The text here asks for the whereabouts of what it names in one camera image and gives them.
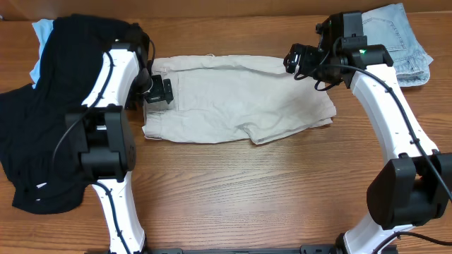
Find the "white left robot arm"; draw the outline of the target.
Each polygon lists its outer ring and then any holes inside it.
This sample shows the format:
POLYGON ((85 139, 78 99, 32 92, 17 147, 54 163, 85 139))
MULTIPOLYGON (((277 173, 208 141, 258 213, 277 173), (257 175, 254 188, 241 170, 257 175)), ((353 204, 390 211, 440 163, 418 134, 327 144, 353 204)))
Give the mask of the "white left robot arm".
POLYGON ((132 191, 136 144, 125 110, 133 103, 174 99, 170 80, 151 71, 155 45, 134 23, 107 43, 103 63, 82 105, 65 115, 63 139, 85 185, 97 193, 109 230, 109 253, 148 253, 132 191))

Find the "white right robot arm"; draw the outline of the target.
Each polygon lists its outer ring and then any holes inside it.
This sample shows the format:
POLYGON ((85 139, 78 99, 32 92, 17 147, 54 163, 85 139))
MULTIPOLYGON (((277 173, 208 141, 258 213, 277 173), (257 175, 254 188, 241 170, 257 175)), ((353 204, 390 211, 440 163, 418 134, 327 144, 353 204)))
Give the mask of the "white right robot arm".
POLYGON ((417 122, 385 46, 370 45, 359 11, 337 13, 316 26, 315 47, 292 45, 285 69, 327 88, 350 89, 369 117, 384 167, 367 189, 368 212, 335 243, 303 245, 302 253, 395 253, 393 241, 438 219, 451 201, 451 155, 442 153, 417 122))

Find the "beige shorts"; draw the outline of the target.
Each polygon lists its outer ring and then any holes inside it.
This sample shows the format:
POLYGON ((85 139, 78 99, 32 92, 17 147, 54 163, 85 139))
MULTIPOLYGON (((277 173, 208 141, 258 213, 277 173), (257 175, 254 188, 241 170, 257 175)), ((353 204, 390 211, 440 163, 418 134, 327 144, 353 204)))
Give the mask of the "beige shorts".
POLYGON ((336 108, 314 80, 295 80, 271 56, 173 56, 156 59, 174 99, 143 106, 147 139, 176 143, 260 145, 308 128, 328 125, 336 108))

